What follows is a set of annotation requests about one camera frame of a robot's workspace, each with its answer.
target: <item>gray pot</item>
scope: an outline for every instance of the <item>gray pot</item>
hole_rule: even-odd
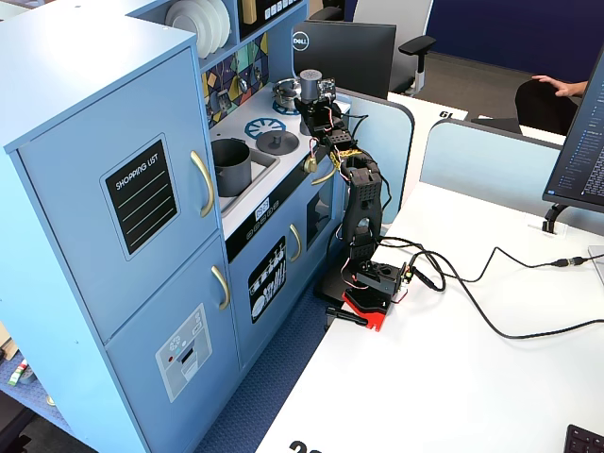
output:
[[[297,78],[286,78],[273,86],[275,100],[280,106],[289,110],[295,110],[294,99],[296,97],[299,99],[301,92],[300,80]]]
[[[222,139],[211,143],[218,196],[238,196],[252,183],[252,155],[243,140]]]

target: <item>dell monitor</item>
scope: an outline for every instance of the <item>dell monitor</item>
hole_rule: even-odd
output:
[[[294,69],[316,69],[336,85],[386,99],[396,25],[307,21],[294,29]]]
[[[604,212],[604,48],[543,199]]]

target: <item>cabinet door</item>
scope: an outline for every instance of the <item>cabinet door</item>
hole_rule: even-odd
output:
[[[315,175],[310,175],[297,188],[295,197],[297,212],[294,223],[301,225],[304,253],[292,263],[289,283],[301,292],[316,269],[321,265],[327,251],[327,240],[333,229],[341,223],[343,216],[344,183],[336,174],[318,186],[312,186],[314,179],[327,175],[332,169],[328,159],[323,159]]]
[[[104,342],[217,229],[190,49],[20,148]]]
[[[231,306],[221,310],[225,292],[211,270],[226,275],[220,241],[191,258],[107,347],[154,453],[198,442],[237,383]]]
[[[302,222],[294,224],[298,211],[292,195],[230,263],[242,367],[266,346],[294,305],[291,266],[304,254],[305,234]]]

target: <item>dell logo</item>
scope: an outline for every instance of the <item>dell logo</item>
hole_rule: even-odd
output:
[[[294,33],[294,50],[299,52],[305,51],[309,48],[310,40],[309,35],[303,31]]]

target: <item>white plate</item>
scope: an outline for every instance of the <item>white plate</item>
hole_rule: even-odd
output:
[[[220,17],[220,23],[222,25],[222,35],[218,47],[223,47],[228,40],[228,34],[230,33],[230,21],[228,20],[227,7],[221,0],[208,0],[211,5],[216,9],[218,16]]]
[[[261,295],[254,304],[254,308],[252,309],[252,318],[254,318],[254,320],[256,320],[256,318],[260,316],[260,313],[262,312],[262,309],[264,308],[265,304],[266,298],[264,297],[264,295]]]
[[[196,0],[196,2],[201,7],[201,9],[204,10],[206,16],[208,16],[208,21],[210,21],[210,53],[213,54],[214,52],[216,52],[216,50],[218,50],[218,44],[220,43],[220,38],[222,37],[223,26],[220,22],[220,17],[218,16],[216,8],[208,0]]]
[[[211,24],[204,10],[192,0],[174,3],[166,15],[166,25],[197,34],[197,54],[204,59],[210,53]]]

